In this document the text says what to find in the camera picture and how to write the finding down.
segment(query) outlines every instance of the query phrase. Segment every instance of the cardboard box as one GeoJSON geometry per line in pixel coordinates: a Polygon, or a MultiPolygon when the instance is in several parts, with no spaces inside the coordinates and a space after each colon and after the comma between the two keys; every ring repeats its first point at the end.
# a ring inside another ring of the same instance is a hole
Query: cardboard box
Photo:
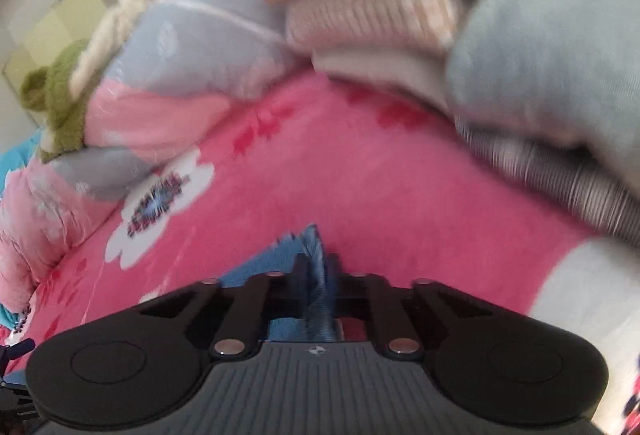
{"type": "MultiPolygon", "coordinates": [[[[49,66],[62,50],[79,39],[89,39],[107,9],[117,0],[58,0],[12,52],[2,73],[16,93],[32,70],[49,66]]],[[[42,115],[33,114],[39,124],[42,115]]]]}

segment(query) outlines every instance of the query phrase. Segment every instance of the white flower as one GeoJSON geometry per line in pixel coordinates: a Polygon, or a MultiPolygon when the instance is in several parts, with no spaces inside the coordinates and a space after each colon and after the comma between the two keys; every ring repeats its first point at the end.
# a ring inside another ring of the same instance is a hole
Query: white flower
{"type": "Polygon", "coordinates": [[[199,157],[200,150],[192,148],[168,164],[160,176],[151,175],[129,193],[122,208],[123,222],[107,243],[105,262],[120,256],[123,271],[133,267],[162,236],[171,216],[184,211],[209,188],[215,169],[213,164],[197,165],[199,157]],[[179,193],[156,191],[152,195],[158,184],[172,180],[180,182],[179,193]]]}
{"type": "Polygon", "coordinates": [[[165,21],[158,33],[158,55],[161,58],[170,58],[178,51],[178,34],[174,25],[165,21]]]}
{"type": "Polygon", "coordinates": [[[76,191],[78,193],[87,194],[91,187],[86,182],[76,182],[76,191]]]}
{"type": "Polygon", "coordinates": [[[116,131],[111,131],[111,130],[103,130],[102,131],[102,139],[109,146],[121,146],[125,142],[124,138],[122,137],[121,134],[119,134],[116,131]]]}
{"type": "Polygon", "coordinates": [[[147,294],[143,294],[142,298],[140,298],[140,301],[138,301],[138,303],[141,304],[141,303],[146,303],[148,301],[154,300],[159,295],[160,295],[160,289],[159,288],[155,289],[155,290],[152,290],[151,292],[148,292],[147,294]]]}

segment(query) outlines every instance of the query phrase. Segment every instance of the white flower pattern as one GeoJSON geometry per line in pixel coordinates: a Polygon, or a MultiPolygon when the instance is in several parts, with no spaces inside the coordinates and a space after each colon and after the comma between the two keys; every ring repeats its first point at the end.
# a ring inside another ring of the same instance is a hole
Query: white flower pattern
{"type": "Polygon", "coordinates": [[[178,51],[178,34],[170,21],[165,21],[158,33],[158,55],[168,59],[178,51]]]}
{"type": "Polygon", "coordinates": [[[209,188],[215,176],[215,169],[213,164],[198,165],[199,157],[199,148],[192,148],[168,164],[160,176],[151,175],[129,193],[121,212],[123,222],[107,243],[105,262],[110,263],[120,256],[120,267],[123,271],[133,267],[162,236],[171,216],[187,209],[209,188]],[[171,177],[177,177],[182,181],[180,192],[175,194],[171,202],[158,202],[155,198],[149,197],[149,193],[158,182],[171,177]],[[148,222],[146,227],[131,234],[130,224],[145,198],[148,200],[149,209],[154,211],[162,207],[163,210],[152,222],[148,222]]]}

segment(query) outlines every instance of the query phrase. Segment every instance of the pink bedsheet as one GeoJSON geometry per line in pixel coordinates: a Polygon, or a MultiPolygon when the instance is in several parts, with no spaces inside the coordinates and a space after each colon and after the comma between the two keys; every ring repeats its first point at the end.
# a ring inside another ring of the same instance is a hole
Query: pink bedsheet
{"type": "Polygon", "coordinates": [[[310,222],[347,271],[429,277],[521,312],[590,234],[478,165],[435,113],[305,71],[132,193],[38,288],[14,341],[222,275],[310,222]],[[129,238],[139,199],[171,173],[182,194],[129,238]]]}

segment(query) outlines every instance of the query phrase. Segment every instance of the blue fabric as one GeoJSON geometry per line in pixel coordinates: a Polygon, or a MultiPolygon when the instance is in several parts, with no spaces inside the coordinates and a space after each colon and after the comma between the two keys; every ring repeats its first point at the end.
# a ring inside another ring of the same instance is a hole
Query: blue fabric
{"type": "Polygon", "coordinates": [[[8,373],[4,377],[4,381],[10,385],[26,385],[27,379],[24,374],[24,370],[16,370],[8,373]]]}
{"type": "Polygon", "coordinates": [[[282,318],[269,325],[270,341],[337,341],[335,322],[331,316],[325,277],[322,241],[315,225],[307,227],[301,235],[289,235],[255,258],[226,273],[220,278],[223,287],[240,287],[250,276],[270,271],[291,272],[296,255],[310,259],[308,306],[304,319],[282,318]]]}
{"type": "Polygon", "coordinates": [[[18,322],[18,314],[9,312],[4,308],[4,305],[0,305],[0,325],[13,330],[15,323],[18,322]]]}
{"type": "Polygon", "coordinates": [[[4,192],[4,179],[9,171],[16,171],[27,166],[40,142],[40,130],[23,143],[0,155],[0,196],[4,192]]]}

